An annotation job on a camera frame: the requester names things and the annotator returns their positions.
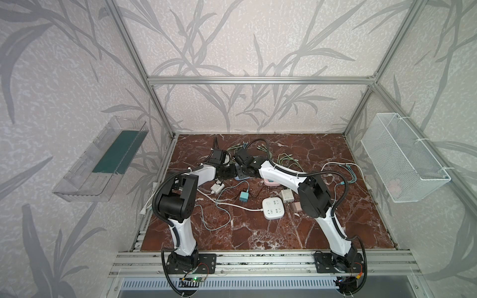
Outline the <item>teal charger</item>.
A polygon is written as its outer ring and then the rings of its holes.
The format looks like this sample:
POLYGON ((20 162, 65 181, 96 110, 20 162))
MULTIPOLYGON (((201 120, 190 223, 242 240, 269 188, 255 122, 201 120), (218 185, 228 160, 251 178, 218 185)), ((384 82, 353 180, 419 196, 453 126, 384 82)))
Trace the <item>teal charger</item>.
POLYGON ((240 196, 239 196, 239 201, 240 202, 248 202, 248 200, 249 200, 249 193, 245 192, 245 191, 241 191, 240 196))

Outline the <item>white power strip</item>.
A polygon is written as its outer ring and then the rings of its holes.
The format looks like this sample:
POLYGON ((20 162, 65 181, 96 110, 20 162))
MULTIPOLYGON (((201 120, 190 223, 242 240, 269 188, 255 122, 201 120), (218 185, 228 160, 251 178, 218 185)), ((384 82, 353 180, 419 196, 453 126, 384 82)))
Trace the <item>white power strip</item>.
POLYGON ((283 201, 279 197, 269 197, 262 201, 262 209, 265 218, 269 221, 281 219, 285 209, 283 201))

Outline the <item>pink charger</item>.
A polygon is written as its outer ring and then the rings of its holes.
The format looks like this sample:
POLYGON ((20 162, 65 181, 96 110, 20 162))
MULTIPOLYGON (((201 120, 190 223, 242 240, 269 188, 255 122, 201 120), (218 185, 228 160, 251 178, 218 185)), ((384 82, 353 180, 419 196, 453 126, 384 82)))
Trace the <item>pink charger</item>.
POLYGON ((294 213, 298 213, 298 212, 302 212, 302 211, 303 211, 300 202, 292 202, 292 203, 291 203, 291 208, 292 208, 292 210, 293 210, 294 213))

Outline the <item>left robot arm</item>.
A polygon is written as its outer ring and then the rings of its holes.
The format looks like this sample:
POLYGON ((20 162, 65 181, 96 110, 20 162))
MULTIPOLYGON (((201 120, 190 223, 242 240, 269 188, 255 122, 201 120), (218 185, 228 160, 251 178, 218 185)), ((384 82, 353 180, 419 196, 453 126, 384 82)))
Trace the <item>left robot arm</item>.
POLYGON ((174 247, 170 262, 188 267, 199 263, 197 242, 193 236, 191 215, 195 208, 198 187, 215 179, 228 179, 221 171, 229 170, 231 157, 227 151, 212 149, 207 159, 195 168, 177 171, 161 183, 152 195, 152 211, 165 222, 171 232, 174 247))

